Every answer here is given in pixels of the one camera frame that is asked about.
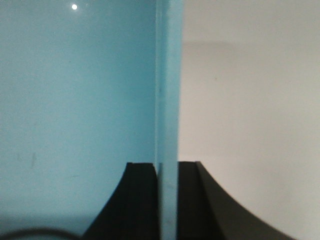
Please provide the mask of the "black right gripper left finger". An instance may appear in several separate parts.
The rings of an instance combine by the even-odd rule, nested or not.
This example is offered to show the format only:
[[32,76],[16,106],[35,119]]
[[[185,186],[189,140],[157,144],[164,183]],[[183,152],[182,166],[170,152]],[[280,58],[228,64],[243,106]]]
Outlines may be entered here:
[[158,182],[152,163],[127,163],[83,240],[158,240]]

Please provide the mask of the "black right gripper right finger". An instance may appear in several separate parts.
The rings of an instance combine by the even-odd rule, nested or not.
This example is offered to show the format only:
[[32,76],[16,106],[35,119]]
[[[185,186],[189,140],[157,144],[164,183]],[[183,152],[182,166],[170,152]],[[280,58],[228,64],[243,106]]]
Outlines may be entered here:
[[199,161],[178,164],[177,239],[289,240],[231,197]]

